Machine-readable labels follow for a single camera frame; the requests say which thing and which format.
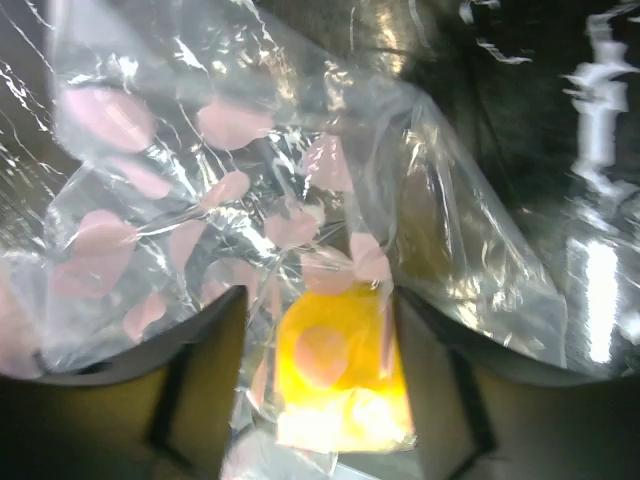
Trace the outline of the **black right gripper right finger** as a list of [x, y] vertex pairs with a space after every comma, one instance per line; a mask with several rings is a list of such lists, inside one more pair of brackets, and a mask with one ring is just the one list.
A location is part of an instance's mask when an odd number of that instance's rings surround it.
[[638, 478], [638, 377], [532, 359], [408, 288], [393, 319], [423, 478]]

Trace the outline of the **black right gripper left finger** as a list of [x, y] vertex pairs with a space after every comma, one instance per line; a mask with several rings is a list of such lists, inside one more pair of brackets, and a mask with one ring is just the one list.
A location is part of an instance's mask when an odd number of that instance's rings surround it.
[[216, 479], [243, 354], [247, 291], [70, 374], [1, 381], [5, 479]]

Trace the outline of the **yellow toy pear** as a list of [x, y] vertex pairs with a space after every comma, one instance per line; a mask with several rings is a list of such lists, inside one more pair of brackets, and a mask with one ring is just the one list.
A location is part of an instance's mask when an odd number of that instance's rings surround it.
[[308, 291], [277, 330], [278, 443], [317, 453], [388, 452], [415, 440], [389, 304], [370, 285]]

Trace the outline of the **clear zip top bag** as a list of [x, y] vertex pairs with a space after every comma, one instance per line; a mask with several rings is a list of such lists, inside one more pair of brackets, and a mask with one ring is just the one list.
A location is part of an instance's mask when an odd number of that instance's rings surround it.
[[566, 363], [565, 303], [425, 93], [254, 1], [1, 5], [1, 381], [70, 374], [233, 287], [243, 354], [216, 479], [330, 479], [276, 440], [277, 330], [308, 291], [408, 288]]

